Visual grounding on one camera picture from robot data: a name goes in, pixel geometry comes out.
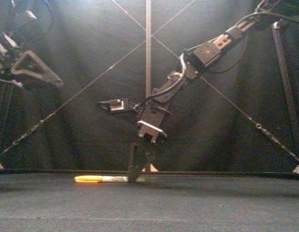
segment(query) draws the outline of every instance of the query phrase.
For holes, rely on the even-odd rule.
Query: diagonal wire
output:
[[[155,36],[152,36],[152,38],[159,42],[159,44],[161,44],[161,46],[165,48],[165,50],[177,58],[179,55],[176,55],[176,53],[172,51],[172,49],[169,47],[167,47],[165,44]]]
[[[275,137],[275,135],[265,129],[263,128],[261,124],[253,120],[253,118],[248,115],[248,113],[236,105],[236,103],[225,96],[224,93],[219,91],[219,89],[207,81],[207,79],[201,76],[201,80],[211,86],[211,88],[215,90],[215,92],[219,93],[219,95],[224,98],[224,100],[228,101],[228,103],[237,109],[237,111],[247,117],[247,119],[255,124],[256,129],[259,129],[267,137],[279,144],[279,146],[288,152],[288,154],[296,159],[299,162],[299,157],[296,154],[292,153],[292,151],[285,147],[279,139]]]
[[[141,23],[135,19],[135,17],[129,14],[129,12],[123,8],[123,6],[112,0],[112,2],[118,6],[118,8],[124,11],[124,13],[131,17],[131,19],[136,22],[136,24],[147,31],[145,27],[141,25]]]
[[[155,34],[161,31],[161,29],[180,16],[180,14],[188,9],[188,7],[195,3],[196,0],[192,0],[188,5],[177,12],[177,14],[165,22],[165,24],[157,29],[157,31],[151,35],[152,38],[157,41],[159,44],[165,48],[165,50],[177,58],[179,55],[175,54],[172,49],[156,38]],[[136,22],[136,24],[144,29],[147,32],[147,28],[141,25],[141,23],[135,19],[135,17],[129,14],[129,12],[123,8],[123,6],[112,0],[112,2],[118,6],[118,8],[124,11],[124,13],[131,17],[131,19]]]
[[[152,34],[155,35],[156,33],[159,33],[161,31],[161,29],[169,24],[172,23],[172,21],[181,15],[181,13],[189,8],[189,6],[195,3],[196,0],[192,0],[188,5],[177,12],[177,14],[165,22],[165,24],[160,27],[160,29],[157,29],[157,31]]]
[[[17,145],[20,145],[21,141],[33,133],[37,131],[38,127],[57,114],[57,112],[74,100],[74,98],[93,85],[93,83],[108,73],[108,71],[133,53],[133,51],[145,43],[140,43],[137,47],[105,70],[102,74],[94,80],[86,84],[86,86],[57,107],[57,109],[48,114],[48,116],[38,121],[36,125],[33,125],[25,133],[20,136],[18,139],[16,139],[12,144],[2,150],[0,153],[0,157],[2,157],[8,151]]]

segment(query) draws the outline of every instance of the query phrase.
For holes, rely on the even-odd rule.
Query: robotic arm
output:
[[[34,0],[28,2],[28,7],[24,12],[17,14],[16,12],[16,2],[10,1],[10,8],[13,9],[12,15],[9,16],[12,25],[16,26],[14,32],[16,36],[24,41],[34,41],[44,35],[53,26],[48,28],[45,33],[40,33],[40,26],[37,23],[37,18],[32,13],[32,6]],[[25,87],[25,84],[40,84],[49,83],[54,86],[62,85],[61,79],[48,68],[42,60],[34,54],[33,51],[22,51],[18,47],[16,41],[10,38],[8,33],[0,29],[0,82],[8,82],[18,87]]]
[[[180,56],[180,69],[168,76],[168,82],[160,89],[153,89],[152,95],[137,107],[143,107],[140,113],[139,134],[140,138],[151,143],[164,142],[167,134],[161,129],[163,120],[171,103],[181,87],[197,79],[215,65],[219,58],[244,38],[247,31],[257,23],[261,14],[268,13],[280,0],[265,0],[257,6],[255,14],[244,17],[220,36],[213,40],[188,49]]]
[[[0,30],[0,81],[22,87],[22,83],[20,82],[22,74],[56,86],[62,84],[61,79],[48,68],[34,52],[24,52],[16,42]]]

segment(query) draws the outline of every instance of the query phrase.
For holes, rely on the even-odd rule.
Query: black robot arm segment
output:
[[[0,30],[0,80],[21,86],[21,75],[34,81],[62,84],[61,79],[32,51],[22,51],[10,37]]]
[[[167,134],[161,130],[163,120],[167,115],[172,99],[181,87],[203,75],[208,68],[215,65],[219,58],[244,38],[249,28],[259,21],[259,15],[252,15],[245,20],[235,24],[213,40],[188,49],[180,56],[180,68],[168,76],[168,82],[160,89],[153,89],[152,95],[140,104],[143,111],[140,114],[139,134],[152,143],[165,140]]]

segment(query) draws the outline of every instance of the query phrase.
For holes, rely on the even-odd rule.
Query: cable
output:
[[[264,15],[264,16],[277,17],[279,19],[284,19],[284,20],[287,20],[287,21],[291,21],[291,22],[299,24],[299,20],[296,20],[296,19],[293,19],[293,18],[291,18],[291,17],[288,17],[288,16],[285,16],[285,15],[276,14],[276,13],[269,13],[269,12],[260,12],[260,13],[252,13],[252,14],[248,14],[247,16],[244,16],[244,17],[239,20],[239,22],[236,23],[236,25],[239,25],[245,19],[249,19],[251,17],[259,16],[259,15],[260,15],[260,16]]]
[[[235,107],[235,109],[245,116],[245,118],[253,123],[255,128],[259,129],[264,135],[288,152],[288,154],[295,158],[295,160],[299,162],[299,157],[295,153],[288,149],[287,146],[281,144],[277,137],[263,127],[263,125],[253,120],[253,118],[249,116],[249,114],[235,104],[235,102],[225,96],[224,93],[219,91],[219,89],[207,81],[207,79],[201,76],[201,80],[209,85],[209,87],[215,90],[215,92],[227,100],[227,102]]]
[[[143,105],[147,103],[147,101],[148,101],[149,99],[156,98],[156,97],[161,96],[163,94],[167,94],[167,93],[181,83],[181,81],[183,81],[183,79],[184,79],[184,76],[185,76],[185,72],[187,72],[187,65],[185,65],[185,61],[184,61],[184,54],[180,55],[180,62],[181,62],[181,69],[183,69],[183,71],[181,71],[181,73],[180,73],[180,77],[176,79],[176,81],[175,81],[175,83],[172,84],[172,86],[169,86],[163,92],[159,92],[159,93],[151,95],[151,96],[136,106],[136,108],[140,107],[140,106],[143,106]]]
[[[291,3],[284,3],[288,7],[292,7],[292,8],[299,8],[299,5],[293,5]]]
[[[0,82],[13,84],[13,85],[18,86],[20,88],[22,88],[22,83],[17,82],[16,80],[5,81],[5,80],[0,79]]]
[[[53,9],[48,3],[46,0],[37,0],[37,1],[41,1],[44,2],[45,4],[45,7],[48,9],[48,12],[50,14],[50,24],[49,26],[46,27],[46,30],[42,31],[42,34],[40,36],[37,36],[30,42],[36,42],[38,39],[41,39],[42,37],[45,37],[45,35],[52,31],[53,27],[54,27],[54,24],[56,24],[56,16],[54,16],[54,13],[53,13]]]
[[[228,66],[228,68],[225,68],[224,70],[217,70],[217,71],[215,71],[215,70],[209,70],[209,69],[208,69],[208,73],[212,73],[212,74],[221,74],[221,73],[228,72],[228,71],[239,64],[239,62],[240,62],[240,60],[241,60],[241,58],[243,58],[243,56],[244,56],[244,54],[245,54],[247,44],[248,44],[248,34],[247,34],[247,36],[245,36],[245,38],[244,38],[244,47],[243,47],[243,51],[241,51],[239,60],[237,60],[233,64],[231,64],[231,65]]]
[[[22,142],[22,140],[30,136],[30,134],[33,132],[37,131],[38,127],[41,125],[44,125],[46,123],[46,121],[54,116],[57,115],[58,111],[73,101],[73,99],[88,89],[88,87],[90,87],[93,85],[93,83],[108,73],[108,71],[132,54],[132,52],[144,44],[144,42],[113,64],[113,66],[110,66],[106,71],[100,74],[100,76],[97,78],[94,78],[94,80],[86,84],[86,86],[57,107],[57,109],[44,118],[38,121],[38,123],[36,125],[33,125],[26,131],[25,133],[12,142],[12,144],[2,150],[2,152],[0,153],[0,157],[2,157],[8,151],[14,147],[18,146],[20,143]]]

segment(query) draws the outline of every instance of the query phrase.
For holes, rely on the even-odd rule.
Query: marker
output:
[[[77,176],[76,183],[128,183],[128,177],[124,176]],[[145,179],[139,177],[136,182],[144,182]]]

